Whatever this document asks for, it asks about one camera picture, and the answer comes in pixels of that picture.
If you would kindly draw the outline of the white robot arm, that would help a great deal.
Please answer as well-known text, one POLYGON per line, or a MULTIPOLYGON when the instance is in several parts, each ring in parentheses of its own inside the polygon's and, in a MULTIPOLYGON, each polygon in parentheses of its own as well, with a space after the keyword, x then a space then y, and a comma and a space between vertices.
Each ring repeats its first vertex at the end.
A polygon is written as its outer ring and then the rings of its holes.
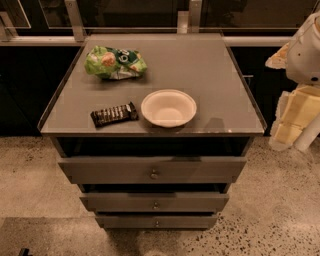
POLYGON ((278 100, 269 145, 277 151, 292 146, 305 151, 320 133, 320 12, 311 14, 265 65, 284 69, 297 83, 278 100))

